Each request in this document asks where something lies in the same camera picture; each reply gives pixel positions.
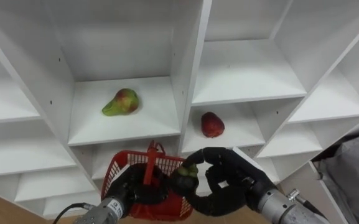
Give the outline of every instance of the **wooden surface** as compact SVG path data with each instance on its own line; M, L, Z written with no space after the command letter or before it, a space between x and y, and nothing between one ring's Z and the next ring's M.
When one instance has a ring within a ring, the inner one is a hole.
M62 218L59 224L73 224L77 217ZM19 208L0 198L0 224L52 224L53 220L44 220L22 208ZM169 224L172 222L151 222L145 220L135 220L133 218L125 218L119 221L119 224ZM198 212L193 212L185 221L176 222L181 224L268 224L268 222L259 214L251 211L249 208L242 209L225 215L224 217L207 217Z
M76 217L68 217L61 219L59 224L72 224L75 221ZM136 220L133 218L124 218L118 222L118 224L170 224L170 223L180 223L180 224L198 224L198 223L208 223L208 224L268 224L261 215L251 211L249 208L242 208L238 211L225 215L224 217L207 217L198 212L193 212L191 216L181 222L158 222L158 221L147 221L147 220Z
M0 224L44 224L45 220L0 198Z

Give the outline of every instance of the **robotic hand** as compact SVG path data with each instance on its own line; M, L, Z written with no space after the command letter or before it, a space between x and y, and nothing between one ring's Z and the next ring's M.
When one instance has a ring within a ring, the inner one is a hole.
M262 214L274 224L327 224L328 221L311 204L294 203L277 190L262 170L248 162L245 154L224 147L207 147L190 155L169 179L169 187L186 197L191 206L204 215L222 216L243 206ZM199 197L197 164L212 166L206 178L212 194ZM166 197L168 186L162 189L142 189L145 165L131 166L111 184L107 197L97 206L82 205L88 213L78 218L76 224L116 224L125 217L133 203L159 203ZM161 171L155 176L166 179ZM226 181L228 186L220 187Z
M303 205L290 201L277 190L265 172L242 156L246 157L241 151L235 152L224 147L201 149L190 155L182 167L191 171L194 164L211 164L205 176L212 194L199 197L195 194L197 178L191 175L183 176L177 171L171 177L174 178L171 180L171 188L175 193L186 197L189 204L204 215L226 215L247 205L272 223L328 223L316 209L314 211L317 211L317 214ZM192 184L178 186L178 176L188 179L181 182ZM224 181L228 186L222 188L219 183Z
M106 197L98 206L84 203L81 207L89 211L77 218L75 224L115 224L120 218L124 218L129 214L134 203L140 204L158 204L166 199L168 195L168 186L166 182L168 176L155 167L153 169L153 177L161 181L160 187L152 185L143 185L144 174L147 164L135 164L121 170L116 175L117 179L113 179ZM64 210L54 221L57 223Z

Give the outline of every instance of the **cable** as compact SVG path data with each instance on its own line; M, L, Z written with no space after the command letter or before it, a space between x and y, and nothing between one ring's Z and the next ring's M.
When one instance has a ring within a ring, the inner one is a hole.
M57 222L60 220L60 218L62 217L62 215L64 215L64 213L66 213L67 211L69 211L72 208L84 208L87 205L87 203L74 203L69 205L67 208L63 209L63 211L61 211L59 213L59 215L56 217L55 221L53 222L53 224L57 224Z

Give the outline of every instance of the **red plastic basket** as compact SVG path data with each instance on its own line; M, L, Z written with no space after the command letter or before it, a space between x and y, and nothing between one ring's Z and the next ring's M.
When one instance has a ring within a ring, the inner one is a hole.
M121 151L111 160L102 186L101 198L103 199L112 183L115 175L127 164L147 163L147 169L143 184L150 184L154 165L157 165L163 173L170 176L184 160L179 157L166 156L166 152L160 143L152 141L147 152ZM158 205L141 205L135 203L129 215L134 218L146 220L179 221L185 220L192 213L192 207L185 198L176 195L169 190L168 197Z

